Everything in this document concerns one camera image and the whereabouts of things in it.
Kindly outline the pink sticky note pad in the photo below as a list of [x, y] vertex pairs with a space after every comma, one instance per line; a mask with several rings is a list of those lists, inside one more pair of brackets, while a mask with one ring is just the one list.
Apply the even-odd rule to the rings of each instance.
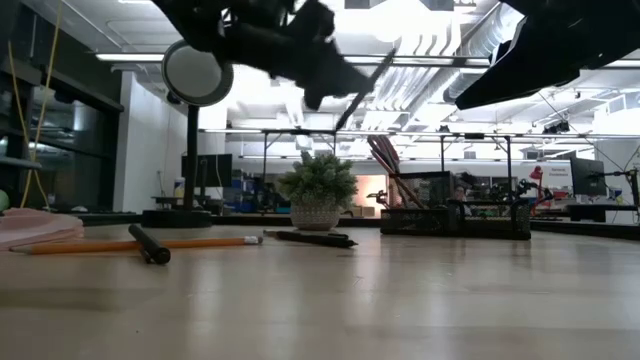
[[0, 251], [12, 247], [84, 238], [83, 222], [74, 216], [30, 208], [11, 208], [0, 214]]

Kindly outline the black pen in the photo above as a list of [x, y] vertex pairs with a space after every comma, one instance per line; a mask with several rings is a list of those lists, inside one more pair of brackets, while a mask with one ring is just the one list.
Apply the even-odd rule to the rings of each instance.
[[170, 250], [140, 226], [131, 224], [128, 232], [138, 244], [141, 256], [147, 264], [166, 265], [170, 262]]
[[281, 241], [297, 242], [332, 248], [348, 249], [358, 245], [357, 242], [351, 240], [347, 235], [337, 233], [311, 234], [293, 231], [264, 230], [263, 235]]
[[381, 63], [378, 65], [376, 70], [368, 78], [367, 85], [365, 86], [365, 88], [355, 96], [353, 101], [350, 103], [349, 107], [345, 110], [345, 112], [339, 118], [334, 129], [335, 132], [341, 131], [344, 128], [348, 119], [357, 110], [358, 106], [364, 100], [365, 96], [371, 93], [375, 89], [376, 82], [384, 74], [384, 72], [389, 68], [389, 66], [393, 62], [393, 58], [396, 55], [396, 53], [397, 53], [397, 49], [393, 48], [391, 51], [389, 51], [385, 55], [385, 57], [383, 58]]

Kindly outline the short orange pencil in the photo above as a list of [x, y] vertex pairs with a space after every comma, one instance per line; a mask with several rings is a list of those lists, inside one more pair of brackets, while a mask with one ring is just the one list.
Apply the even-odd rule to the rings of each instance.
[[398, 174], [395, 172], [391, 172], [389, 174], [390, 181], [395, 184], [396, 192], [400, 198], [401, 204], [403, 208], [409, 208], [410, 204], [413, 202], [411, 196], [407, 192], [408, 188], [404, 184], [404, 182], [398, 177]]

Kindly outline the black mesh desk organizer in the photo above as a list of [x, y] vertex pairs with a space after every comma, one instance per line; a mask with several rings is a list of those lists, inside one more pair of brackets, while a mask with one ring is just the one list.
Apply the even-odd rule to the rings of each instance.
[[[510, 193], [504, 180], [493, 184], [468, 172], [403, 173], [398, 177], [413, 202], [403, 208], [390, 181], [380, 229], [388, 235], [528, 240], [530, 206]], [[468, 188], [467, 201], [454, 199], [457, 185]]]

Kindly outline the red background desk lamp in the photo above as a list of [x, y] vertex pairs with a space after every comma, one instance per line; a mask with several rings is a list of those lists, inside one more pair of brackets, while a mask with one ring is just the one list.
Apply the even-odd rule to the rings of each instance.
[[543, 170], [540, 166], [536, 166], [534, 170], [530, 173], [529, 178], [532, 180], [533, 185], [535, 186], [537, 195], [536, 201], [540, 202], [543, 200], [544, 190], [542, 186], [543, 180]]

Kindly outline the black background desk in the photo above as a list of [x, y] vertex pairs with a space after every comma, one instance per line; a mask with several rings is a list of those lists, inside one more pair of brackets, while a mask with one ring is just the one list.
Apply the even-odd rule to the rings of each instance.
[[571, 221], [591, 220], [605, 223], [607, 212], [636, 212], [634, 205], [615, 204], [570, 204], [566, 206]]

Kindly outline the green artificial potted plant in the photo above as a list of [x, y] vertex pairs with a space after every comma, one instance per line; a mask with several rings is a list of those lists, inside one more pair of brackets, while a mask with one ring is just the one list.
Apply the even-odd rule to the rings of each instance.
[[295, 228], [331, 231], [337, 226], [358, 193], [351, 169], [350, 161], [334, 154], [301, 153], [301, 160], [278, 179], [278, 191], [291, 203], [290, 217]]

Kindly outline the black background monitor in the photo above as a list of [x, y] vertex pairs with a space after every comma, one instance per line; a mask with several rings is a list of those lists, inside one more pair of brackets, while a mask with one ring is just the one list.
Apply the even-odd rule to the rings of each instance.
[[195, 187], [230, 187], [232, 155], [199, 155], [193, 183]]
[[604, 164], [601, 161], [572, 158], [570, 160], [575, 195], [605, 196]]

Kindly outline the black desk lamp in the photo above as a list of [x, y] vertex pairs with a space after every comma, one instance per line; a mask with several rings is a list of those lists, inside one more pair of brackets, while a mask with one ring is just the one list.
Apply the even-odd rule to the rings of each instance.
[[233, 69], [221, 65], [210, 52], [200, 52], [186, 41], [172, 44], [161, 62], [163, 81], [171, 95], [188, 105], [185, 192], [180, 209], [146, 210], [141, 216], [145, 228], [209, 228], [212, 215], [194, 205], [196, 181], [207, 178], [208, 162], [198, 154], [199, 112], [220, 102], [233, 82]]

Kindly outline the blue storage bins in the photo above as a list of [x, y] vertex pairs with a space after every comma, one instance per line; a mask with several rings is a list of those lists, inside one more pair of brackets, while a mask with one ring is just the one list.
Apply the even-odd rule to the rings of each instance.
[[284, 198], [272, 182], [250, 178], [240, 182], [239, 197], [233, 204], [239, 213], [289, 214], [291, 202]]

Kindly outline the long orange pencil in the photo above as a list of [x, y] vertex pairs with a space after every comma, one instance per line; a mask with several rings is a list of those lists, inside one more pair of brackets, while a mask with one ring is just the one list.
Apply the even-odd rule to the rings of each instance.
[[[168, 249], [208, 248], [225, 246], [259, 245], [261, 236], [239, 238], [177, 240], [160, 242]], [[10, 252], [26, 255], [72, 254], [138, 250], [136, 241], [126, 242], [70, 242], [11, 247]]]

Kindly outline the background workstation frame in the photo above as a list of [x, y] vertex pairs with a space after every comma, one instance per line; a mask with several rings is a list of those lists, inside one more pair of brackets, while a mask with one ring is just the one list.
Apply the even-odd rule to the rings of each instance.
[[438, 143], [443, 144], [444, 139], [447, 137], [464, 138], [466, 140], [487, 140], [487, 139], [513, 139], [523, 138], [522, 134], [515, 133], [479, 133], [479, 132], [393, 132], [393, 131], [355, 131], [355, 130], [328, 130], [328, 129], [199, 129], [200, 133], [212, 133], [212, 134], [260, 134], [267, 142], [264, 145], [264, 151], [266, 151], [270, 143], [268, 137], [271, 134], [290, 135], [290, 136], [306, 136], [306, 137], [319, 137], [324, 139], [325, 137], [331, 137], [332, 141], [328, 142], [333, 154], [336, 154], [338, 138], [340, 136], [350, 137], [369, 137], [369, 136], [383, 136], [383, 137], [409, 137], [409, 138], [435, 138]]

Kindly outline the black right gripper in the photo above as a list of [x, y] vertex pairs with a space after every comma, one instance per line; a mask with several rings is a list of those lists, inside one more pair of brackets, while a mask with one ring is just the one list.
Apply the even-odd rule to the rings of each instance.
[[529, 97], [640, 48], [640, 0], [526, 0], [514, 37], [455, 100], [460, 110]]

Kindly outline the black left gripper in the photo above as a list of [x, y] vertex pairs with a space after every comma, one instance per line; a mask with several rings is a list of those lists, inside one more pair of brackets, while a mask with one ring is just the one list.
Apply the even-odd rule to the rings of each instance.
[[[284, 77], [304, 90], [304, 102], [319, 108], [325, 96], [346, 96], [372, 87], [369, 77], [347, 62], [335, 42], [334, 12], [319, 0], [234, 0], [224, 27], [229, 59]], [[320, 78], [319, 61], [325, 55]]]

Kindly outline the fluorescent ceiling light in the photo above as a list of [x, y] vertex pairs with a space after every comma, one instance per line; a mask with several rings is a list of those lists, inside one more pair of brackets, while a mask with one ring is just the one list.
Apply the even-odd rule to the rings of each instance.
[[96, 58], [110, 63], [160, 63], [163, 53], [96, 53]]

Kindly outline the silver ventilation duct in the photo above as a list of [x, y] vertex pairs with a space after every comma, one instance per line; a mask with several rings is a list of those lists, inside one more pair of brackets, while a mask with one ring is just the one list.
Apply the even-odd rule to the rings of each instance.
[[[523, 15], [508, 4], [497, 4], [471, 32], [468, 39], [462, 42], [456, 54], [487, 60], [501, 43], [513, 38], [517, 24], [522, 18]], [[455, 99], [479, 78], [479, 73], [466, 73], [465, 69], [457, 69], [457, 73], [443, 92], [444, 102], [454, 103]]]

